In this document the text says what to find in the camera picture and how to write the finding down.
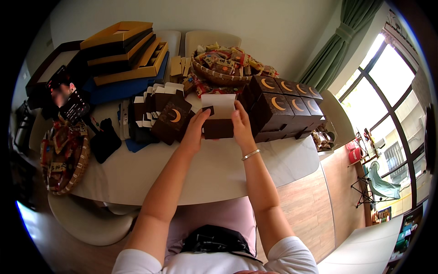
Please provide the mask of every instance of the green curtain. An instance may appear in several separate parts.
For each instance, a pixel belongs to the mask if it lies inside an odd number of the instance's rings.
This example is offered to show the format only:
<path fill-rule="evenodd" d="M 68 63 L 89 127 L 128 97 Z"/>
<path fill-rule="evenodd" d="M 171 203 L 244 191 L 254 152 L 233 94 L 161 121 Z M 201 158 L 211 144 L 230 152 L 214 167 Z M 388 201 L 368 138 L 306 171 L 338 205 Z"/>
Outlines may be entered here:
<path fill-rule="evenodd" d="M 327 89 L 344 59 L 353 36 L 379 10 L 383 0 L 342 0 L 341 25 L 299 79 L 319 92 Z"/>

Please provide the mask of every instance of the bracelet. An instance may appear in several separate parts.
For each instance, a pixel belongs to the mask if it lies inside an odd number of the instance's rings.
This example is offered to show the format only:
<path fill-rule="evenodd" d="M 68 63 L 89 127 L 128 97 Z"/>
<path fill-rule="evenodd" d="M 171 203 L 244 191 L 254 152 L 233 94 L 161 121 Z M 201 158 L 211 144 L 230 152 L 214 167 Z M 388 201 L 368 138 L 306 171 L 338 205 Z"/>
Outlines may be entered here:
<path fill-rule="evenodd" d="M 242 161 L 245 159 L 248 159 L 249 157 L 253 156 L 254 154 L 256 154 L 257 152 L 260 152 L 260 149 L 258 150 L 254 150 L 253 152 L 251 152 L 250 154 L 248 154 L 247 156 L 242 158 Z"/>

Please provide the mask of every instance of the bamboo basket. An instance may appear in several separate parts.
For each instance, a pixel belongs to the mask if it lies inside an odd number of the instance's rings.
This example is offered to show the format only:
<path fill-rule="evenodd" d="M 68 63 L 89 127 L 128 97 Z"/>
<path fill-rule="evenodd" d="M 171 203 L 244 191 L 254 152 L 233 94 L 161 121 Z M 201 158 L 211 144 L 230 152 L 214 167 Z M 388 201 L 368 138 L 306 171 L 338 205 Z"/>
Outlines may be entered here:
<path fill-rule="evenodd" d="M 88 165 L 88 157 L 90 156 L 90 148 L 88 146 L 88 135 L 84 136 L 84 142 L 82 144 L 81 156 L 79 157 L 78 164 L 76 169 L 74 170 L 73 176 L 71 177 L 68 184 L 60 191 L 49 190 L 53 195 L 64 195 L 70 193 L 73 188 L 81 181 L 82 176 L 85 173 L 85 170 Z M 46 182 L 47 178 L 47 170 L 43 169 L 42 172 L 43 181 Z"/>
<path fill-rule="evenodd" d="M 196 52 L 197 51 L 195 50 L 191 56 L 193 69 L 198 72 L 200 76 L 212 83 L 221 86 L 243 86 L 248 84 L 252 78 L 252 76 L 232 76 L 212 71 L 211 69 L 202 66 L 195 60 L 194 55 Z"/>

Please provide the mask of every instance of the black window frame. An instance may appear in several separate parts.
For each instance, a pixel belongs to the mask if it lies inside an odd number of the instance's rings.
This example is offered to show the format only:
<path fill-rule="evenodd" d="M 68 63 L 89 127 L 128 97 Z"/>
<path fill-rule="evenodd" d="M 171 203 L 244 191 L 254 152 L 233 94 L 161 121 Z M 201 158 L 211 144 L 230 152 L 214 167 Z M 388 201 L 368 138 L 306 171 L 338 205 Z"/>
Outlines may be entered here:
<path fill-rule="evenodd" d="M 389 103 L 386 96 L 383 94 L 382 90 L 379 88 L 379 86 L 376 84 L 376 82 L 373 80 L 373 78 L 370 76 L 370 71 L 376 64 L 377 60 L 382 55 L 383 51 L 385 50 L 386 46 L 388 44 L 386 41 L 383 41 L 380 45 L 379 49 L 377 50 L 376 54 L 373 56 L 373 58 L 370 60 L 370 62 L 367 64 L 367 66 L 362 69 L 360 66 L 358 67 L 358 71 L 360 72 L 360 75 L 357 77 L 356 80 L 351 84 L 351 86 L 340 96 L 339 102 L 342 103 L 343 100 L 346 99 L 346 97 L 354 90 L 354 88 L 359 84 L 359 82 L 365 78 L 371 86 L 376 91 L 377 95 L 382 100 L 384 106 L 386 107 L 386 110 L 388 111 L 375 125 L 373 125 L 371 128 L 369 128 L 369 131 L 373 131 L 378 127 L 386 118 L 391 117 L 392 121 L 394 122 L 394 125 L 396 127 L 397 133 L 399 134 L 400 141 L 403 146 L 403 150 L 405 152 L 406 160 L 402 163 L 400 163 L 397 167 L 392 169 L 390 172 L 384 174 L 382 178 L 390 175 L 391 173 L 396 172 L 400 168 L 404 167 L 407 164 L 407 169 L 409 173 L 410 178 L 410 186 L 411 186 L 411 199 L 412 199 L 412 210 L 416 209 L 421 203 L 417 203 L 417 180 L 415 177 L 415 171 L 414 171 L 414 161 L 424 152 L 424 143 L 421 144 L 415 151 L 411 152 L 409 148 L 409 144 L 406 138 L 406 135 L 403 131 L 401 122 L 399 121 L 395 110 L 403 103 L 403 101 L 408 97 L 410 92 L 412 91 L 412 86 L 409 85 L 409 87 L 406 89 L 406 91 L 403 93 L 403 95 L 400 97 L 400 99 L 394 104 L 392 107 Z M 405 61 L 407 66 L 411 69 L 412 73 L 415 75 L 417 71 L 412 66 L 412 64 L 403 56 L 403 54 L 395 48 L 398 55 Z"/>

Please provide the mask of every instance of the crescent moon logo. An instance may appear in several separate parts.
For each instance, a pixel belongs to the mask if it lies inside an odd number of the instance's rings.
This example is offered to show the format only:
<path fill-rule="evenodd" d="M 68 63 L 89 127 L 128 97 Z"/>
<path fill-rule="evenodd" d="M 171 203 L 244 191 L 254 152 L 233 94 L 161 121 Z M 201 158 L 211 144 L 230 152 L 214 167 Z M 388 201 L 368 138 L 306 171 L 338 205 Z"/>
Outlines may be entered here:
<path fill-rule="evenodd" d="M 313 111 L 317 111 L 316 109 L 314 109 L 314 108 L 312 107 L 312 105 L 310 105 L 310 101 L 307 101 L 307 105 L 308 105 L 309 108 L 311 108 Z"/>
<path fill-rule="evenodd" d="M 290 88 L 286 87 L 286 85 L 284 84 L 284 81 L 281 81 L 281 86 L 287 91 L 293 91 Z"/>
<path fill-rule="evenodd" d="M 293 100 L 292 100 L 293 107 L 296 108 L 298 111 L 304 111 L 304 110 L 300 109 L 300 108 L 297 106 L 297 104 L 295 103 L 295 100 L 296 100 L 296 99 L 293 99 Z"/>
<path fill-rule="evenodd" d="M 262 83 L 265 87 L 267 87 L 268 89 L 275 89 L 275 87 L 266 84 L 266 79 L 265 79 L 265 78 L 263 78 L 263 79 L 261 80 L 261 83 Z"/>
<path fill-rule="evenodd" d="M 303 90 L 300 88 L 300 84 L 297 84 L 297 89 L 298 89 L 299 91 L 301 91 L 303 94 L 307 94 L 307 92 L 303 91 Z"/>
<path fill-rule="evenodd" d="M 275 108 L 278 109 L 278 110 L 286 110 L 285 108 L 280 107 L 280 106 L 277 104 L 277 102 L 275 101 L 275 99 L 277 99 L 277 97 L 273 97 L 273 98 L 271 99 L 271 102 L 272 102 L 272 104 L 275 106 Z"/>
<path fill-rule="evenodd" d="M 177 114 L 177 117 L 175 118 L 175 120 L 170 120 L 172 123 L 177 123 L 177 122 L 179 122 L 179 120 L 181 119 L 181 114 L 180 114 L 180 112 L 179 111 L 177 111 L 176 109 L 172 109 L 176 114 Z"/>
<path fill-rule="evenodd" d="M 310 92 L 311 92 L 313 95 L 316 95 L 316 96 L 317 96 L 317 94 L 312 90 L 312 87 L 309 87 L 309 90 L 310 90 Z"/>

